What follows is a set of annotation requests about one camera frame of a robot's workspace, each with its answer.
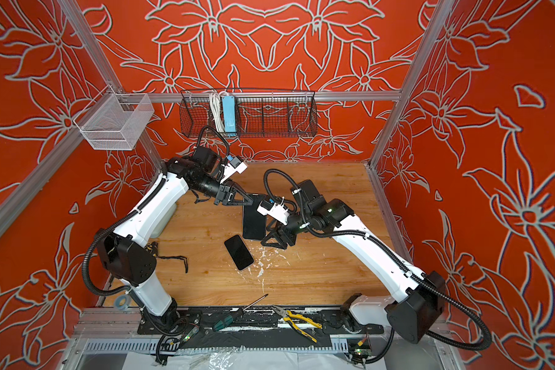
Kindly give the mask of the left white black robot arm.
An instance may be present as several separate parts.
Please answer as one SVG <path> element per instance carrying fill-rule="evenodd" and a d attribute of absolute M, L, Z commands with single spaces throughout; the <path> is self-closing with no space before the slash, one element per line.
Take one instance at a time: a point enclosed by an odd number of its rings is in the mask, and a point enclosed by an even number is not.
<path fill-rule="evenodd" d="M 231 154 L 228 143 L 224 146 L 225 154 L 220 155 L 198 144 L 192 154 L 162 163 L 154 186 L 131 212 L 97 232 L 81 266 L 83 282 L 91 293 L 108 297 L 126 291 L 139 305 L 144 317 L 163 326 L 178 319 L 177 303 L 160 283 L 156 275 L 157 258 L 146 246 L 165 228 L 178 200 L 189 192 L 205 196 L 215 205 L 243 207 L 252 204 L 251 196 L 231 180 L 234 174 L 243 173 L 247 165 Z M 121 287 L 111 290 L 97 287 L 90 277 L 93 254 L 97 254 L 101 265 L 121 281 Z"/>

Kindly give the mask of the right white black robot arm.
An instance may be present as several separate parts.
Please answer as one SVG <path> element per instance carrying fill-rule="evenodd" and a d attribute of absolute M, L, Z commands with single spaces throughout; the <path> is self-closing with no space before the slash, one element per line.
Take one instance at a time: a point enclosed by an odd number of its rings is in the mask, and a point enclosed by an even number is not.
<path fill-rule="evenodd" d="M 309 233 L 331 238 L 354 254 L 383 284 L 392 302 L 379 308 L 367 296 L 352 301 L 349 311 L 359 324 L 388 325 L 407 342 L 417 344 L 423 336 L 467 351 L 490 347 L 492 335 L 481 317 L 448 296 L 441 275 L 423 270 L 400 257 L 365 226 L 344 201 L 326 201 L 311 180 L 294 181 L 284 171 L 265 171 L 263 182 L 268 200 L 258 207 L 277 225 L 268 232 L 264 245 L 275 248 L 293 246 L 296 237 Z M 446 305 L 461 311 L 479 328 L 481 337 L 474 343 L 458 342 L 431 330 Z"/>

